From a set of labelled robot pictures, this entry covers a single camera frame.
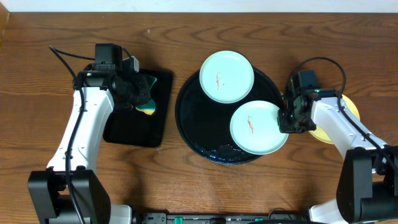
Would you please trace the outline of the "green yellow sponge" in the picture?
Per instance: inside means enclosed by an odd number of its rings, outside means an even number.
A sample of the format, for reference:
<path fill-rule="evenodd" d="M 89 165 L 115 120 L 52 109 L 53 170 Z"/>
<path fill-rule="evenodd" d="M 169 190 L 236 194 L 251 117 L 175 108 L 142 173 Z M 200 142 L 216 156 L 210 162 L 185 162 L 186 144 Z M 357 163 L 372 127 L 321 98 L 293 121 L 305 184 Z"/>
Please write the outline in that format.
<path fill-rule="evenodd" d="M 143 112 L 147 115 L 152 115 L 156 110 L 156 105 L 150 94 L 152 87 L 156 83 L 157 79 L 153 76 L 146 74 L 142 74 L 141 77 L 143 78 L 143 80 L 146 81 L 146 84 L 142 86 L 144 87 L 144 96 L 147 101 L 144 104 L 136 105 L 136 110 Z"/>

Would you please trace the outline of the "yellow plate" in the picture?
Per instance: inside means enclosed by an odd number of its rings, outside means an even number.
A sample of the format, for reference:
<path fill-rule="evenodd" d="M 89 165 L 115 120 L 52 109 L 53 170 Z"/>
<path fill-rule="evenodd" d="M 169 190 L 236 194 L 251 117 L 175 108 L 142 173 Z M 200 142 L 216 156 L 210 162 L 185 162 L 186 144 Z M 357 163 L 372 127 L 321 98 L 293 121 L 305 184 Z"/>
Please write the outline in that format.
<path fill-rule="evenodd" d="M 346 103 L 346 107 L 354 114 L 354 116 L 360 120 L 360 115 L 359 111 L 356 107 L 356 105 L 345 95 L 343 95 L 343 100 Z M 321 127 L 317 126 L 316 130 L 310 131 L 310 134 L 317 140 L 327 143 L 327 144 L 333 144 L 332 140 L 328 137 L 326 132 L 322 130 Z"/>

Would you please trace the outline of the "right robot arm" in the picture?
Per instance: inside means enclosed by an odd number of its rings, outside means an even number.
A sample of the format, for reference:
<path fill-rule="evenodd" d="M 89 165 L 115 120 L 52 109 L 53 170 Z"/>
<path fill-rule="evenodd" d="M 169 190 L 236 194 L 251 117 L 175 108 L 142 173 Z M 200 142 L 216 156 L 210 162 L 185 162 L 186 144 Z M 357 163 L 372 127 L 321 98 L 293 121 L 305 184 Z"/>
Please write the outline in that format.
<path fill-rule="evenodd" d="M 373 135 L 341 93 L 320 88 L 313 70 L 293 72 L 278 112 L 282 133 L 321 128 L 343 158 L 336 197 L 308 210 L 317 223 L 366 223 L 397 218 L 397 147 Z"/>

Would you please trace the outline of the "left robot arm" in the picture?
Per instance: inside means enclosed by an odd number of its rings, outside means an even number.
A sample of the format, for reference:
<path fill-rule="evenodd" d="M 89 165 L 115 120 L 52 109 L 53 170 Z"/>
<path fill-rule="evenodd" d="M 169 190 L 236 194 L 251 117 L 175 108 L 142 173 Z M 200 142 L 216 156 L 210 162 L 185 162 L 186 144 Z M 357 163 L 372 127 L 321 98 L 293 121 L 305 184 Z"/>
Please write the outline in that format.
<path fill-rule="evenodd" d="M 156 79 L 139 72 L 139 62 L 116 44 L 96 44 L 92 63 L 73 76 L 73 108 L 62 141 L 42 171 L 33 171 L 28 189 L 40 223 L 137 223 L 128 205 L 112 204 L 96 176 L 101 138 L 114 110 L 152 114 Z"/>

